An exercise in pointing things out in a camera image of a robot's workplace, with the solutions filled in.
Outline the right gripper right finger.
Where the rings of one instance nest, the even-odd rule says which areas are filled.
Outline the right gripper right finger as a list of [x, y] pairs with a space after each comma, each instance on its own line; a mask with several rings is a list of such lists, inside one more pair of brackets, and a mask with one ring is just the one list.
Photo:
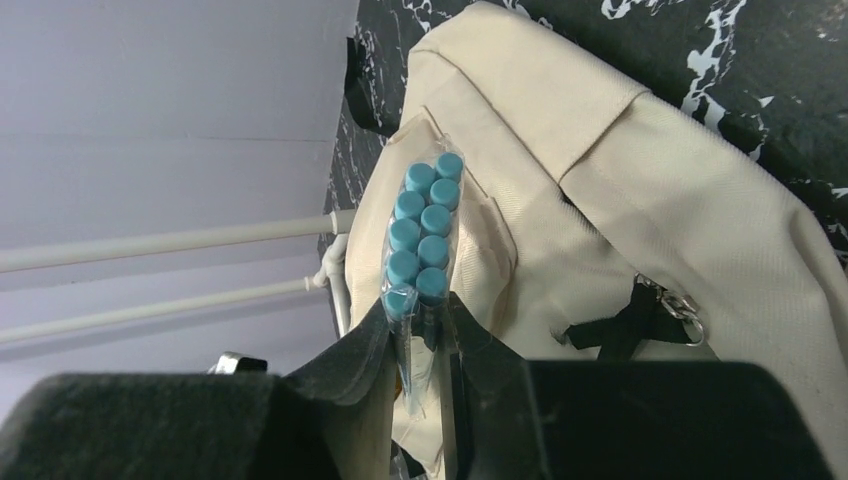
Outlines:
[[527, 360], [457, 295], [445, 313], [450, 479], [829, 479], [783, 386], [752, 364]]

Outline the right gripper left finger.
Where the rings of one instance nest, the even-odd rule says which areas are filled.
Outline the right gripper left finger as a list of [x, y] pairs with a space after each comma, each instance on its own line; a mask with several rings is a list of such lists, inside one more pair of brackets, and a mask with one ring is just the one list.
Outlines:
[[385, 479], [395, 390], [383, 306], [285, 376], [62, 374], [1, 429], [5, 479]]

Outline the teal pencil pack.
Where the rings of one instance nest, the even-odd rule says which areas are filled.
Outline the teal pencil pack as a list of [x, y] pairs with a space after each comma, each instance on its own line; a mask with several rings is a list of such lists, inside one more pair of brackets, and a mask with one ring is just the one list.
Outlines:
[[442, 136], [412, 157], [392, 198], [380, 301], [393, 337], [401, 397], [421, 416], [456, 263], [465, 158]]

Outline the beige student backpack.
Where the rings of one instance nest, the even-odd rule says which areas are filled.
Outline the beige student backpack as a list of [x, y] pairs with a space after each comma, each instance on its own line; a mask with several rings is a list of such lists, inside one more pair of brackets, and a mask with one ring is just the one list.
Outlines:
[[847, 277], [813, 213], [745, 154], [519, 13], [481, 3], [406, 48], [400, 129], [347, 247], [351, 318], [377, 298], [389, 197], [438, 139], [465, 161], [451, 276], [520, 353], [577, 360], [557, 330], [613, 314], [638, 275], [691, 298], [698, 347], [650, 359], [743, 361], [797, 402], [847, 475]]

